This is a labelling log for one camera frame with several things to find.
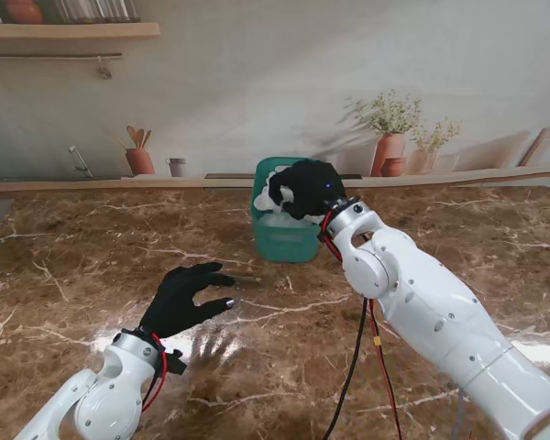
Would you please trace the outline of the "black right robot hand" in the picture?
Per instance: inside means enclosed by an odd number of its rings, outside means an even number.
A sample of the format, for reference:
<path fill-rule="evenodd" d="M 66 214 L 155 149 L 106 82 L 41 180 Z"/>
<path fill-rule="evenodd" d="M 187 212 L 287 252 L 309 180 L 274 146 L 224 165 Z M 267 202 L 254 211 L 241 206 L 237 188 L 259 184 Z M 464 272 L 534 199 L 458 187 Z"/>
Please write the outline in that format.
<path fill-rule="evenodd" d="M 326 215 L 347 194 L 331 163 L 303 159 L 270 178 L 269 197 L 292 218 L 301 220 L 307 215 Z"/>

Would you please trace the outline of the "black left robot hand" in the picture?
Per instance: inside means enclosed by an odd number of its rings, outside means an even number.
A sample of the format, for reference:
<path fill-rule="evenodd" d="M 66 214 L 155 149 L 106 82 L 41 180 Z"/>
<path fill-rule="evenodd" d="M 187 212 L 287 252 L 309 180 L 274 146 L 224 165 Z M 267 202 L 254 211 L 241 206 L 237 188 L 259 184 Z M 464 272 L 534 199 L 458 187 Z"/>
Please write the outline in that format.
<path fill-rule="evenodd" d="M 225 297 L 201 305 L 194 303 L 194 296 L 208 287 L 232 287 L 236 281 L 221 272 L 218 262 L 178 267 L 169 271 L 157 289 L 157 293 L 139 322 L 138 328 L 145 334 L 159 339 L 175 336 L 196 325 L 230 310 L 235 300 Z"/>

